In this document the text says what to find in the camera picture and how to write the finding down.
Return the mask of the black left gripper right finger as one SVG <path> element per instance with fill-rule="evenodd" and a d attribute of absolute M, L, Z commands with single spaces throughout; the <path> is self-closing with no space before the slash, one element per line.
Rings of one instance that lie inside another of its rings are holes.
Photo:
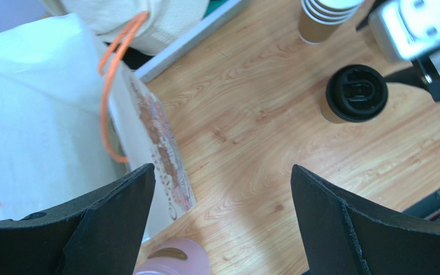
<path fill-rule="evenodd" d="M 309 274 L 440 274 L 440 223 L 379 205 L 299 165 L 290 184 Z"/>

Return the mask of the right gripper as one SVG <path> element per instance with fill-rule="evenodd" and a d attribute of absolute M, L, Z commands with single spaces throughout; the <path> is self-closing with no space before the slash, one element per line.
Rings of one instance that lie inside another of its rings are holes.
<path fill-rule="evenodd" d="M 440 102 L 440 74 L 430 60 L 431 54 L 438 53 L 440 46 L 413 59 L 413 68 L 406 68 L 384 77 L 386 83 L 399 83 L 423 89 L 435 102 Z"/>

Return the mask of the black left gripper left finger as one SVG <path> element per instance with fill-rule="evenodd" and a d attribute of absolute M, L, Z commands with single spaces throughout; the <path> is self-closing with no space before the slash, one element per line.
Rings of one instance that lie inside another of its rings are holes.
<path fill-rule="evenodd" d="M 132 274 L 154 165 L 24 219 L 0 221 L 0 274 Z"/>

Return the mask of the white paper bag orange handles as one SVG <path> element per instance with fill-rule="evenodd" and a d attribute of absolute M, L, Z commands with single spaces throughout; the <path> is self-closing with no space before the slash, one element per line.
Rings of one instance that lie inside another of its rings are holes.
<path fill-rule="evenodd" d="M 156 186 L 144 239 L 194 207 L 163 105 L 122 62 L 101 108 L 104 53 L 75 14 L 0 33 L 0 221 L 57 206 L 147 163 Z"/>

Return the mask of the single brown paper cup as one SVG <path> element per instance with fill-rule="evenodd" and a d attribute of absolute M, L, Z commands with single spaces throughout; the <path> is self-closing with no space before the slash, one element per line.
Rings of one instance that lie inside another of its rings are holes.
<path fill-rule="evenodd" d="M 330 106 L 328 105 L 328 102 L 326 101 L 326 99 L 322 99 L 320 101 L 320 107 L 319 107 L 320 113 L 322 115 L 322 117 L 330 122 L 330 123 L 334 123 L 334 124 L 343 124 L 346 123 L 347 121 L 343 120 L 342 118 L 338 117 L 337 114 L 335 114 Z"/>

